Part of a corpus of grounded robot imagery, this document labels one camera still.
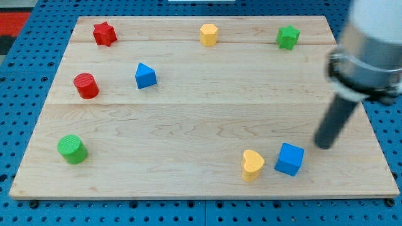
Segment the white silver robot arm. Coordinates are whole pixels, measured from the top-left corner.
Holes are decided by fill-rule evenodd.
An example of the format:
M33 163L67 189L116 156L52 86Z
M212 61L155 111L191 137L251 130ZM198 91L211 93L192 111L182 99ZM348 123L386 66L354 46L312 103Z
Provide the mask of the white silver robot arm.
M328 76L351 102L391 105L401 95L401 0L353 0Z

